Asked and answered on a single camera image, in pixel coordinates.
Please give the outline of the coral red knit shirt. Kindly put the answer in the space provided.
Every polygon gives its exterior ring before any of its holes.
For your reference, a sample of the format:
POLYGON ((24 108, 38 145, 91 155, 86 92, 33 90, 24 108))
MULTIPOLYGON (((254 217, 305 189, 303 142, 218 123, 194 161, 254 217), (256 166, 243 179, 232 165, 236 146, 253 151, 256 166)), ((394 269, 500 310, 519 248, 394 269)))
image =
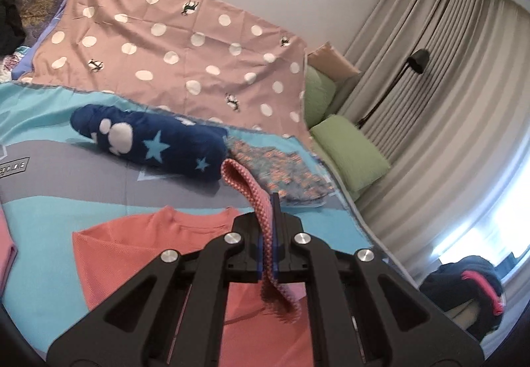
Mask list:
MULTIPOLYGON (((232 229, 242 211, 194 215, 170 206, 152 214, 120 217, 72 236, 82 293, 93 310, 162 251, 201 250, 232 229)), ((276 315, 261 297, 258 283, 229 287, 222 337, 222 366, 311 366, 313 347, 305 287, 289 285, 300 309, 293 323, 276 315)))

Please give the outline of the dark clothes pile with pink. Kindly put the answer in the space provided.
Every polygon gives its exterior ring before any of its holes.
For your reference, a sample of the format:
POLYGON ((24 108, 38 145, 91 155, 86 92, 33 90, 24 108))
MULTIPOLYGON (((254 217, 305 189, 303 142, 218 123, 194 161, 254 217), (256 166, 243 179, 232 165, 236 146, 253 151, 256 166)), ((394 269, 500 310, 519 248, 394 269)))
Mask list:
POLYGON ((501 324, 506 306, 504 288, 485 258, 468 256, 441 265, 424 279, 419 290, 478 341, 501 324))

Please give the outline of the black clothing heap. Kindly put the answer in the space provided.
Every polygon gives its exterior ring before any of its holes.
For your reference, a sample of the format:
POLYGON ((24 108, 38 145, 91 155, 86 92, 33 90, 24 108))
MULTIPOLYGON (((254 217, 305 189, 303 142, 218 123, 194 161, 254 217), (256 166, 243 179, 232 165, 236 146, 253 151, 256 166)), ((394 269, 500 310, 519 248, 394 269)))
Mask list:
POLYGON ((25 39, 26 33, 16 0, 1 0, 0 55, 13 54, 25 39))

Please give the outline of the folded floral patterned garment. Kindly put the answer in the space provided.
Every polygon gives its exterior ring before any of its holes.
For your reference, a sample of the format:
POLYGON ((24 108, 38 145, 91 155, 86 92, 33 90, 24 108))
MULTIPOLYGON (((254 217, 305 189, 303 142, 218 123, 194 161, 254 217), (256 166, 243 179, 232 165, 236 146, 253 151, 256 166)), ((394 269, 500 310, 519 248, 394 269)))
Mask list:
POLYGON ((332 193, 331 183, 312 172, 298 153, 253 146, 234 136, 228 136, 225 142, 229 156, 243 165, 260 187, 269 194, 278 194, 286 205, 320 205, 332 193))

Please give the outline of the green pillow near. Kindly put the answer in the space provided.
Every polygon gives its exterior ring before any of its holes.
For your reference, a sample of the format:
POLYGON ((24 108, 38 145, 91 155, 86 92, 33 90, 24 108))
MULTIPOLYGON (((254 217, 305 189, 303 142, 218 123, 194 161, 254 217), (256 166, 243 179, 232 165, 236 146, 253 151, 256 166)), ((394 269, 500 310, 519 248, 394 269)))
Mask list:
POLYGON ((313 126, 310 134, 355 196, 360 196, 391 168, 376 146, 345 117, 329 116, 313 126))

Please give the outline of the green pillow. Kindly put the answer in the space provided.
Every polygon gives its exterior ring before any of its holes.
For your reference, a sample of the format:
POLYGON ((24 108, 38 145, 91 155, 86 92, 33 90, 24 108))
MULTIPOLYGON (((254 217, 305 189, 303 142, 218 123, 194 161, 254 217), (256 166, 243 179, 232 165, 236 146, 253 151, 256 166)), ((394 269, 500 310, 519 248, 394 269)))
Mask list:
POLYGON ((324 73, 308 65, 305 72, 304 121, 308 128, 318 125, 336 93, 336 85, 324 73))
POLYGON ((345 117, 329 116, 313 126, 310 134, 355 196, 360 196, 391 168, 376 146, 345 117))

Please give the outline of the pink folded garment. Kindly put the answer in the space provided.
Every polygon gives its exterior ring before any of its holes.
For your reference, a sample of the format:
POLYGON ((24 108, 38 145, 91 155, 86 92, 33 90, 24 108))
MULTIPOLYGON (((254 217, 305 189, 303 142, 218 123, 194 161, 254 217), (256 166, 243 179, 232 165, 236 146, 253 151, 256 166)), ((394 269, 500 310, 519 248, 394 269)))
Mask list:
POLYGON ((0 209, 0 294, 5 286, 17 255, 17 247, 11 237, 4 209, 0 209))

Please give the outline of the blue and grey bedspread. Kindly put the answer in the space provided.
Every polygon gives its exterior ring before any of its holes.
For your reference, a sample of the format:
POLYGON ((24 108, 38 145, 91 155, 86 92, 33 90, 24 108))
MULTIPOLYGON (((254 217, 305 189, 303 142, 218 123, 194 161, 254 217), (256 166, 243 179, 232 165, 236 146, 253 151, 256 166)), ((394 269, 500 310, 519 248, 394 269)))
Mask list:
POLYGON ((70 124, 73 111, 88 104, 140 109, 111 93, 20 82, 1 87, 1 205, 17 248, 2 303, 41 353, 87 311, 74 232, 164 206, 187 214, 250 211, 224 183, 202 184, 101 151, 70 124))

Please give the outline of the navy fleece star garment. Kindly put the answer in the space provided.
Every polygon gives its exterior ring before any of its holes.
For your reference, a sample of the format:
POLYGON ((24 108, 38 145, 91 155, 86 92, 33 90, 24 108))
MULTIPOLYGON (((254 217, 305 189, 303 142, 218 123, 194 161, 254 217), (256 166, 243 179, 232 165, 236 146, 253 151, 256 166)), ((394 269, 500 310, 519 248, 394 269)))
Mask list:
POLYGON ((182 116, 86 105, 73 112, 70 125, 105 152, 137 165, 207 182, 220 180, 228 154, 226 129, 182 116))

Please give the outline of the beige pleated curtain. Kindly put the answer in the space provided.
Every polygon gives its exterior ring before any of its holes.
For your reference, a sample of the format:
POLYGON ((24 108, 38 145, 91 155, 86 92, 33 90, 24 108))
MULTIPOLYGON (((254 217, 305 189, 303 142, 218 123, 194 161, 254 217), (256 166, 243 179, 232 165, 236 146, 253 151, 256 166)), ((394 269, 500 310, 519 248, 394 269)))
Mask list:
POLYGON ((476 227, 529 153, 529 13, 511 0, 380 0, 346 52, 361 71, 335 112, 357 122, 389 172, 360 196, 366 223, 414 277, 476 227))

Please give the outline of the green pillow far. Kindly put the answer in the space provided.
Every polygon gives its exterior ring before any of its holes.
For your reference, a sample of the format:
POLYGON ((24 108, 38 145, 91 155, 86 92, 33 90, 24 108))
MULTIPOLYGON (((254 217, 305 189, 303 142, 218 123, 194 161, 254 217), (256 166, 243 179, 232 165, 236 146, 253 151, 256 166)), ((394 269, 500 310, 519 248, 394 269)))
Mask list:
POLYGON ((324 73, 308 65, 305 72, 304 121, 308 128, 318 125, 336 93, 336 85, 324 73))

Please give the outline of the tan beige cushion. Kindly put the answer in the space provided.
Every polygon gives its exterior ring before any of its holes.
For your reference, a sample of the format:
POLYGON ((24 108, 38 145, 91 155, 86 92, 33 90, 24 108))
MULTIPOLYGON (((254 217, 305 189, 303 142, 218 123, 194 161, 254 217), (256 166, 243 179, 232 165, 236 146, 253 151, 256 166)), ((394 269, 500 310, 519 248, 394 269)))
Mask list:
POLYGON ((309 53, 307 62, 311 67, 325 74, 334 82, 344 82, 361 73, 330 42, 326 42, 309 53))

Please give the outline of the black floor lamp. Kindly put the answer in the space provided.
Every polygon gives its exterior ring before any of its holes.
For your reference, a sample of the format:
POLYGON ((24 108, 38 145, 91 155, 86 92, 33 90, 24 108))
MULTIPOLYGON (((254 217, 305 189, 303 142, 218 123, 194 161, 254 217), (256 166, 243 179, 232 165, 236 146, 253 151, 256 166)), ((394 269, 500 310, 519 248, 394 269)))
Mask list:
POLYGON ((401 70, 398 72, 398 74, 395 76, 388 88, 385 90, 385 93, 382 95, 382 97, 380 97, 376 104, 374 104, 373 107, 357 121, 357 128, 362 128, 366 124, 366 122, 371 118, 371 116, 376 113, 376 110, 379 109, 379 107, 394 90, 398 82, 401 80, 404 74, 407 73, 407 71, 413 71, 413 73, 423 75, 429 64, 429 60, 430 52, 426 48, 419 49, 413 54, 411 54, 404 62, 403 66, 401 67, 401 70))

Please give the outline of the pink polka dot sheet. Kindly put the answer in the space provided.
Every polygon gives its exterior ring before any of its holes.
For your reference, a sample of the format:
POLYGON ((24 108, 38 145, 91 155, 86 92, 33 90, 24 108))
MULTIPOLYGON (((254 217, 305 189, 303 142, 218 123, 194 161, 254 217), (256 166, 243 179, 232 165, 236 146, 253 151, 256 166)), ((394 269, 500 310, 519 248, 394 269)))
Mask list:
POLYGON ((220 0, 67 0, 23 78, 310 141, 305 43, 220 0))

